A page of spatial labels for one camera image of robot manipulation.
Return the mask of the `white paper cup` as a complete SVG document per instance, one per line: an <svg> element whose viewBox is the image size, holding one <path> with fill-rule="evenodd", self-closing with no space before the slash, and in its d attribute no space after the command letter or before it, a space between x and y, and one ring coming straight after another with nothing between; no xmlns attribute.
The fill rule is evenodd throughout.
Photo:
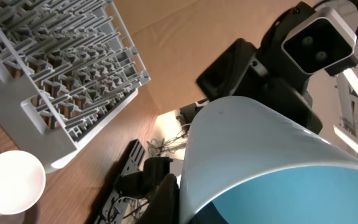
<svg viewBox="0 0 358 224"><path fill-rule="evenodd" d="M0 216L28 210L45 186L45 169L35 156L19 150L0 153Z"/></svg>

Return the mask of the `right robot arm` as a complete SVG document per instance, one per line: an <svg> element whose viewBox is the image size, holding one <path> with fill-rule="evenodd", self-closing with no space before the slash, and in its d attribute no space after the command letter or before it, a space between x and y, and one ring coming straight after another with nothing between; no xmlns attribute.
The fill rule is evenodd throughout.
<svg viewBox="0 0 358 224"><path fill-rule="evenodd" d="M306 99L310 77L320 70L333 77L358 64L358 25L352 30L324 4L299 2L285 11L259 48L236 39L196 80L207 99L248 97L318 134L323 124ZM358 1L352 4L358 12Z"/></svg>

